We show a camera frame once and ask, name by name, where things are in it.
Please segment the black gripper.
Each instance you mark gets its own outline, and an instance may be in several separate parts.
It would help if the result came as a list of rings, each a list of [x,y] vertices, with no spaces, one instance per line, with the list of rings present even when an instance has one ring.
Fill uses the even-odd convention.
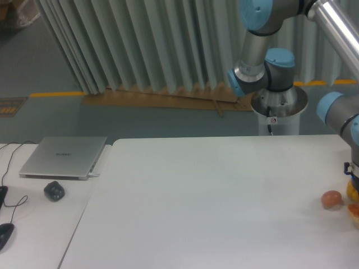
[[[344,163],[344,174],[350,176],[352,185],[358,191],[358,166],[355,163]]]

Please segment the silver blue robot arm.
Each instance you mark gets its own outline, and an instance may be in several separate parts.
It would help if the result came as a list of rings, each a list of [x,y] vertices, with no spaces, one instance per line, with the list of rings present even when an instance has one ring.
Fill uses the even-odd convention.
[[[241,1],[246,30],[228,71],[238,96],[251,95],[261,135],[296,135],[309,99],[296,81],[358,83],[356,1]]]

